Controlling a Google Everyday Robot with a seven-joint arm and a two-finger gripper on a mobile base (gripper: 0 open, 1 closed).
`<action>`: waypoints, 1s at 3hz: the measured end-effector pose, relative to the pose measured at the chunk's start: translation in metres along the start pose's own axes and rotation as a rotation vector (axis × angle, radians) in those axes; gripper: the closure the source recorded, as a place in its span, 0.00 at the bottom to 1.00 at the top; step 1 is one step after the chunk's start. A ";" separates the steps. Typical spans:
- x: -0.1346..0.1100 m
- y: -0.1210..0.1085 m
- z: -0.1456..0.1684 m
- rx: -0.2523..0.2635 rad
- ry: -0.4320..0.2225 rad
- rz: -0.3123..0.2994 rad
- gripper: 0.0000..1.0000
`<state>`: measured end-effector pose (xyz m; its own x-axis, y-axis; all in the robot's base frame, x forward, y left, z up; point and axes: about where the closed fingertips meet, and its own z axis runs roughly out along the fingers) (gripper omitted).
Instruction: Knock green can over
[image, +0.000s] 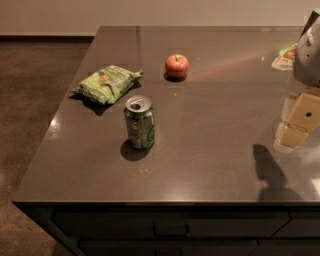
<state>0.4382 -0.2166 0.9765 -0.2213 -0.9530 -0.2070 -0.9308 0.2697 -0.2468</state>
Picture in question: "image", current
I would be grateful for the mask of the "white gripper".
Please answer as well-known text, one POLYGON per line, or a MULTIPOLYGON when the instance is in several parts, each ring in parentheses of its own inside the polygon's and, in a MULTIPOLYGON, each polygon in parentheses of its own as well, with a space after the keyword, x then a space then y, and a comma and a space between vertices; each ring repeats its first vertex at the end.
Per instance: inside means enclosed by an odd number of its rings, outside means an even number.
MULTIPOLYGON (((320 86, 320 10, 313 10, 298 40, 294 76, 310 86, 320 86)), ((296 149, 320 124, 320 95, 303 91, 289 95, 277 128, 277 144, 296 149)))

